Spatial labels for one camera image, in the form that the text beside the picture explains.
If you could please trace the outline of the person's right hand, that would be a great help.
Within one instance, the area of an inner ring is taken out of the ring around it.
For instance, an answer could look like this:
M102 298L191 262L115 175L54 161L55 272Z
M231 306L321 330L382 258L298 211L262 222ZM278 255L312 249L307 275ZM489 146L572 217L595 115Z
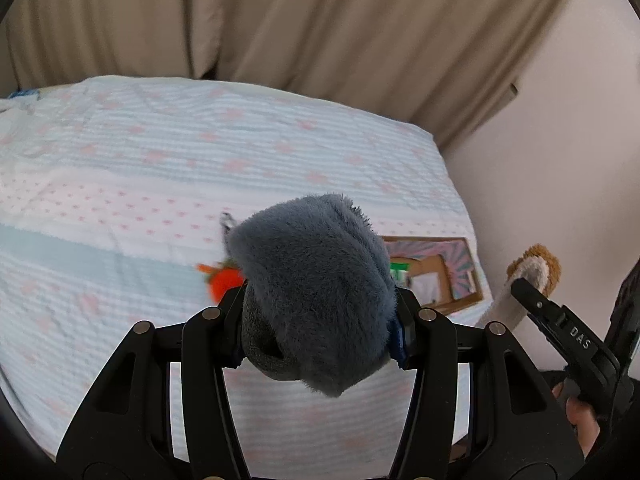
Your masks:
M600 425L591 405L569 396L565 404L568 422L575 428L575 434L582 454L587 456L600 436Z

